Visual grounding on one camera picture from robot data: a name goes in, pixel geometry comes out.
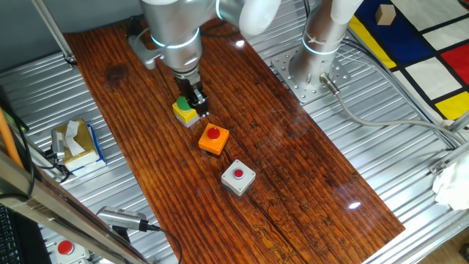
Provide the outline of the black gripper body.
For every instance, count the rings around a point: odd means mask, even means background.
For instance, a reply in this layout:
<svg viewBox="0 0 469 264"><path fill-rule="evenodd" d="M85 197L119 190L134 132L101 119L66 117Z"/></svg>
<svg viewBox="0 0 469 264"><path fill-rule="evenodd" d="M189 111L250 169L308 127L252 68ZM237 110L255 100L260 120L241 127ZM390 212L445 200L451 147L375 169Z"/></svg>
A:
<svg viewBox="0 0 469 264"><path fill-rule="evenodd" d="M202 80L189 80L187 78L175 78L181 96L185 97L190 107L206 106L207 96L204 93Z"/></svg>

